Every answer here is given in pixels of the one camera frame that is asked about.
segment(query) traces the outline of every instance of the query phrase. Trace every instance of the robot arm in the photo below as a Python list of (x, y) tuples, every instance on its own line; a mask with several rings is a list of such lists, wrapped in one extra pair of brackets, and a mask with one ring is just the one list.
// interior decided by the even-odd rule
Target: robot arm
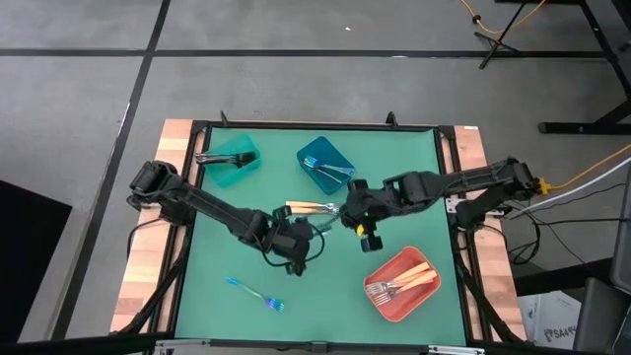
[(383, 247), (375, 236), (376, 222), (393, 216), (419, 213), (442, 197), (486, 189), (471, 201), (456, 206), (456, 223), (469, 229), (484, 221), (484, 215), (500, 204), (512, 200), (528, 200), (540, 193), (539, 180), (532, 177), (526, 164), (516, 159), (488, 167), (447, 175), (430, 172), (406, 173), (384, 180), (381, 189), (370, 189), (365, 180), (349, 182), (346, 204), (341, 221), (355, 230), (362, 239), (362, 250), (372, 251)]
[(171, 164), (146, 162), (129, 185), (127, 202), (140, 209), (150, 203), (162, 206), (160, 217), (176, 225), (186, 224), (194, 211), (223, 223), (240, 242), (266, 254), (270, 251), (288, 259), (288, 273), (305, 270), (312, 226), (306, 219), (290, 223), (291, 209), (283, 206), (270, 216), (259, 210), (237, 208), (183, 180)]

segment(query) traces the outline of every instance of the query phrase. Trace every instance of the red plastic tray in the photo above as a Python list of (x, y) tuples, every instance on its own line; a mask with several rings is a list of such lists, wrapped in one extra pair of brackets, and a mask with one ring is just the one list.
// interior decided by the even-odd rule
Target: red plastic tray
[(385, 319), (389, 321), (401, 321), (407, 317), (407, 315), (425, 302), (425, 300), (441, 287), (441, 274), (438, 273), (438, 270), (434, 268), (434, 265), (432, 265), (430, 260), (428, 260), (419, 249), (415, 247), (405, 247), (400, 253), (377, 269), (377, 271), (364, 279), (364, 286), (373, 282), (387, 282), (423, 262), (429, 264), (429, 270), (436, 271), (437, 277), (435, 277), (432, 282), (401, 292), (396, 295), (392, 301), (381, 306), (375, 305), (375, 302), (369, 297), (373, 305), (375, 305)]

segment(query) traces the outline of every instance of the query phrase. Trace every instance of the metal stand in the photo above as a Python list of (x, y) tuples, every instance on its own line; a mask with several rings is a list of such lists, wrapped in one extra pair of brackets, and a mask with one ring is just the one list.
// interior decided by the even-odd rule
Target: metal stand
[(537, 295), (557, 290), (570, 290), (585, 287), (590, 277), (607, 282), (612, 258), (591, 261), (586, 264), (544, 271), (515, 278), (518, 296)]
[(631, 124), (618, 123), (631, 114), (631, 99), (606, 113), (593, 123), (540, 122), (541, 133), (630, 135)]
[(627, 99), (616, 108), (606, 113), (601, 118), (591, 123), (579, 122), (540, 122), (538, 129), (540, 133), (547, 134), (607, 134), (607, 135), (631, 135), (631, 124), (620, 123), (624, 118), (631, 114), (631, 85), (627, 80), (617, 56), (613, 53), (607, 38), (602, 33), (601, 27), (592, 13), (590, 6), (586, 1), (578, 1), (577, 5), (583, 10), (585, 18), (590, 24), (590, 28), (602, 48), (605, 58), (611, 65), (613, 72), (618, 77), (622, 90)]
[[(513, 16), (513, 19), (511, 19), (509, 24), (506, 26), (506, 28), (502, 32), (502, 35), (500, 35), (500, 37), (498, 39), (491, 38), (490, 36), (483, 35), (483, 34), (481, 34), (479, 32), (473, 33), (476, 37), (482, 38), (482, 39), (486, 39), (489, 42), (489, 44), (491, 44), (491, 50), (489, 50), (489, 52), (486, 54), (484, 59), (482, 59), (482, 63), (480, 63), (480, 66), (479, 66), (480, 69), (484, 69), (486, 67), (486, 64), (488, 64), (489, 60), (491, 60), (491, 57), (493, 56), (493, 54), (495, 54), (495, 52), (500, 47), (504, 48), (504, 49), (508, 49), (511, 52), (513, 52), (514, 54), (520, 54), (520, 52), (518, 50), (516, 50), (515, 48), (513, 48), (513, 47), (511, 47), (511, 46), (509, 46), (507, 44), (503, 44), (502, 43), (502, 39), (504, 39), (504, 36), (506, 35), (506, 33), (511, 29), (511, 26), (513, 25), (513, 23), (515, 22), (517, 17), (520, 15), (520, 12), (522, 11), (522, 9), (524, 8), (525, 5), (526, 5), (526, 2), (523, 2), (522, 6), (520, 6), (520, 8), (517, 10), (515, 15)], [(479, 20), (479, 16), (473, 17), (473, 23), (476, 24), (478, 20)]]

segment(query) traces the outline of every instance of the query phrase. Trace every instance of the teal plastic bin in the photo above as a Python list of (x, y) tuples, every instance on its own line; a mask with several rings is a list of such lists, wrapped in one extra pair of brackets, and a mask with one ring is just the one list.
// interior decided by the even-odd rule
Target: teal plastic bin
[(352, 176), (338, 173), (335, 171), (326, 171), (332, 176), (339, 179), (341, 182), (337, 182), (330, 177), (326, 177), (303, 164), (303, 160), (306, 156), (312, 156), (320, 160), (325, 164), (330, 164), (340, 168), (355, 169), (353, 165), (329, 142), (324, 136), (319, 136), (313, 142), (309, 143), (303, 149), (296, 153), (298, 158), (298, 164), (307, 173), (307, 175), (314, 180), (314, 182), (322, 189), (327, 195), (335, 193), (342, 186), (346, 185), (346, 182), (350, 181)]
[(234, 164), (207, 164), (204, 166), (206, 174), (220, 187), (227, 187), (245, 178), (249, 173), (258, 169), (261, 164), (260, 152), (249, 135), (242, 134), (206, 152), (210, 154), (237, 154), (246, 152), (254, 152), (256, 159), (241, 168), (237, 168)]

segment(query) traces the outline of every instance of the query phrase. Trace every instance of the green table surface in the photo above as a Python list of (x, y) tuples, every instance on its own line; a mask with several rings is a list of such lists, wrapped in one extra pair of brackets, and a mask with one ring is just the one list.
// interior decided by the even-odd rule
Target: green table surface
[[(243, 133), (261, 152), (250, 176), (220, 188), (205, 175), (202, 188), (237, 206), (271, 212), (286, 200), (343, 202), (346, 188), (327, 196), (300, 168), (296, 152), (320, 135), (355, 166), (354, 178), (380, 188), (384, 178), (410, 171), (438, 172), (433, 133), (213, 128), (211, 149)], [(326, 217), (310, 218), (314, 224)], [(328, 341), (368, 344), (464, 345), (454, 259), (443, 200), (427, 211), (378, 224), (384, 251), (364, 253), (353, 231), (337, 223), (323, 254), (302, 277), (265, 263), (225, 226), (198, 214), (179, 305), (177, 338)], [(363, 291), (363, 280), (405, 246), (419, 248), (442, 278), (441, 288), (406, 319), (390, 322)], [(310, 254), (319, 250), (312, 241)], [(283, 259), (271, 254), (272, 261)], [(285, 312), (226, 282), (233, 276), (285, 303)]]

